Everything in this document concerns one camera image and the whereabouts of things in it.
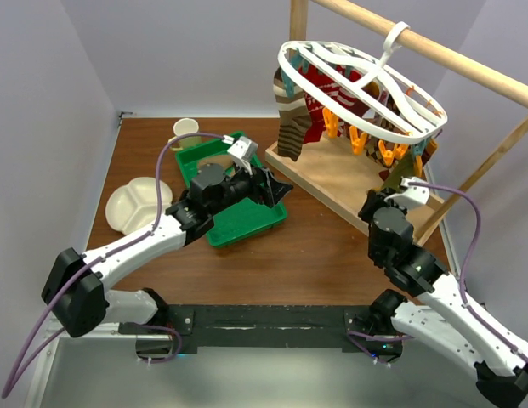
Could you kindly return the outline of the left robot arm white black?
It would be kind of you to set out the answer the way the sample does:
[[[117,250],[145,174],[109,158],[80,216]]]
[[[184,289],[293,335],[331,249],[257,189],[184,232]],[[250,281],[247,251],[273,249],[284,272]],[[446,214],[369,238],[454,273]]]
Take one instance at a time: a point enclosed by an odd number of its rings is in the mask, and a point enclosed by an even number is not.
[[[42,299],[71,337],[82,337],[104,323],[161,332],[169,319],[167,303],[152,289],[125,292],[115,284],[152,259],[203,237],[222,211],[245,199],[272,208],[292,188],[266,167],[237,169],[229,176],[218,164],[206,165],[158,221],[83,254],[73,248],[61,252]]]

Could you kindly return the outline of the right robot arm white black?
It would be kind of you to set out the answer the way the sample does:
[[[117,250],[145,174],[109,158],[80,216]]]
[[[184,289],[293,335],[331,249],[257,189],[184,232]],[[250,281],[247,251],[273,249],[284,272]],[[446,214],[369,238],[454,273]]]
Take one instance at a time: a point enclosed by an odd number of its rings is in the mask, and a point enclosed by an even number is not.
[[[431,252],[413,240],[409,193],[371,190],[358,213],[368,225],[368,257],[396,287],[372,304],[379,333],[412,337],[461,366],[496,407],[528,396],[528,342],[476,303]]]

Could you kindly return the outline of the wooden hanger stand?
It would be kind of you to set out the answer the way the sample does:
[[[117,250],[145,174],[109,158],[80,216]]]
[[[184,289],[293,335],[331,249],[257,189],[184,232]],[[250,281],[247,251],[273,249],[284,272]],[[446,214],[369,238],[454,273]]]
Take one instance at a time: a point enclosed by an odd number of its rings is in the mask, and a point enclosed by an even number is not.
[[[313,1],[332,12],[385,36],[394,23],[384,17],[349,1]],[[309,1],[290,1],[290,40],[305,40]],[[415,31],[407,29],[399,35],[399,44],[421,54],[429,60],[454,71],[470,81],[501,94],[528,108],[528,85],[495,71],[446,46],[434,42]],[[481,179],[525,134],[528,133],[528,116],[498,145],[487,159],[474,171],[459,189],[468,191]],[[289,177],[302,189],[324,203],[340,217],[367,234],[367,229],[357,216],[366,199],[366,192],[382,180],[378,166],[369,159],[349,153],[345,138],[330,139],[327,136],[306,147],[301,158],[292,161],[282,157],[275,142],[265,151],[271,166]],[[445,201],[429,193],[426,206],[414,210],[410,220],[415,225],[416,242],[423,245],[438,227],[459,197],[450,196]]]

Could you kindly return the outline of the white round clip hanger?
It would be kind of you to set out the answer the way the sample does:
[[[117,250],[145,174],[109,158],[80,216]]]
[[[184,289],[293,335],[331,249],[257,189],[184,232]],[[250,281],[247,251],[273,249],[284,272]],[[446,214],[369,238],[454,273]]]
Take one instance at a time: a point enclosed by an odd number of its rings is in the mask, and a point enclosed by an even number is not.
[[[288,41],[281,45],[277,60],[293,84],[344,122],[390,143],[417,145],[437,135],[447,124],[448,116],[430,94],[388,65],[389,58],[400,47],[396,40],[408,28],[403,21],[393,25],[378,59],[342,43]],[[302,62],[315,67],[371,111],[392,122],[400,132],[376,126],[341,106],[298,72],[299,64],[287,58],[289,52],[294,52]]]

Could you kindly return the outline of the tan sock in tray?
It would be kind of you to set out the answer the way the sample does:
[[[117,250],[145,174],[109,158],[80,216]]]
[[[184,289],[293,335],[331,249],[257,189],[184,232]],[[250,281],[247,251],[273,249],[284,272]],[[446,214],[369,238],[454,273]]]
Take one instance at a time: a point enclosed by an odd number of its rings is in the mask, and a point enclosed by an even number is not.
[[[197,169],[201,171],[205,166],[212,164],[220,165],[229,176],[233,176],[236,172],[234,161],[228,154],[203,158],[197,163]]]

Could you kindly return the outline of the green plastic tray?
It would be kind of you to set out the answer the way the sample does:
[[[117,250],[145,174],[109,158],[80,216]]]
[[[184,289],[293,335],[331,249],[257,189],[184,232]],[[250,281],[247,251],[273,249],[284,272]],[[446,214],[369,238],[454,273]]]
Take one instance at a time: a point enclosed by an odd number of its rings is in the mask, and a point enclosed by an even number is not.
[[[220,140],[203,142],[175,153],[186,186],[197,175],[201,160],[227,153],[229,146]],[[270,230],[287,219],[283,203],[268,208],[245,199],[214,217],[214,226],[206,233],[211,247],[222,248]]]

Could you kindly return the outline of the brown striped sock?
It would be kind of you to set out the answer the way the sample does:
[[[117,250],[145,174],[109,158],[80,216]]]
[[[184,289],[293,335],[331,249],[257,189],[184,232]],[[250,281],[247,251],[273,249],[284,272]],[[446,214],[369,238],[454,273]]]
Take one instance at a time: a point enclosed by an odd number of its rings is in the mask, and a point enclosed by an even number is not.
[[[277,154],[296,162],[301,155],[304,138],[312,125],[312,120],[305,102],[305,92],[297,85],[294,86],[293,91],[293,96],[287,94],[281,69],[278,68],[273,78],[273,93],[280,120]]]

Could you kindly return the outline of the cream yellow mug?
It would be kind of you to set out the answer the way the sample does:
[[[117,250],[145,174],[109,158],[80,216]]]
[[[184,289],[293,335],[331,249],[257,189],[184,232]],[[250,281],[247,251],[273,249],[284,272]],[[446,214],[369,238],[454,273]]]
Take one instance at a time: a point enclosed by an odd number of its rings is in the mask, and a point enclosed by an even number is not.
[[[200,130],[199,123],[197,120],[192,118],[181,118],[172,125],[173,136],[175,138],[184,136],[186,134],[195,133],[196,136],[181,139],[180,141],[172,144],[170,150],[181,151],[186,150],[202,143],[202,137],[198,135]]]

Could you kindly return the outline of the black yellow argyle sock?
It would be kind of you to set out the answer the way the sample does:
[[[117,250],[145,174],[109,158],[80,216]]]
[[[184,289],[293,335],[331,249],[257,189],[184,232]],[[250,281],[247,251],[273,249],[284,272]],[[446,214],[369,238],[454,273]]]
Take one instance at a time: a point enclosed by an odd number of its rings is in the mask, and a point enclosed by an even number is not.
[[[370,115],[368,112],[363,116],[367,122],[370,122],[380,128],[384,128],[393,133],[399,133],[400,130],[392,123],[380,116]],[[368,135],[366,138],[366,144],[364,150],[366,156],[371,158],[374,162],[385,168],[394,168],[398,164],[398,159],[395,155],[392,155],[391,159],[383,159],[381,150],[379,149],[380,139]]]

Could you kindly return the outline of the cream divided plate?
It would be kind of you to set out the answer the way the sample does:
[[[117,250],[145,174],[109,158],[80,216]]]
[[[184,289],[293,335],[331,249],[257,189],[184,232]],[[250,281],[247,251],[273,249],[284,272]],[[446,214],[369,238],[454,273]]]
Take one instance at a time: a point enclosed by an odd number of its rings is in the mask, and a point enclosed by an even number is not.
[[[150,230],[156,211],[156,180],[138,177],[111,194],[105,205],[105,219],[113,230],[129,235],[141,228]]]

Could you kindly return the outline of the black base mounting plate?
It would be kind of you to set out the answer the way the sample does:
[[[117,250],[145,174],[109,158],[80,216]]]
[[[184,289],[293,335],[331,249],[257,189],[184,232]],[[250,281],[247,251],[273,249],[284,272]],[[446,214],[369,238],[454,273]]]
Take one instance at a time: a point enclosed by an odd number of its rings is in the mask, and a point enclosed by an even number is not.
[[[171,304],[169,322],[185,354],[204,347],[359,349],[348,332],[398,337],[368,306]]]

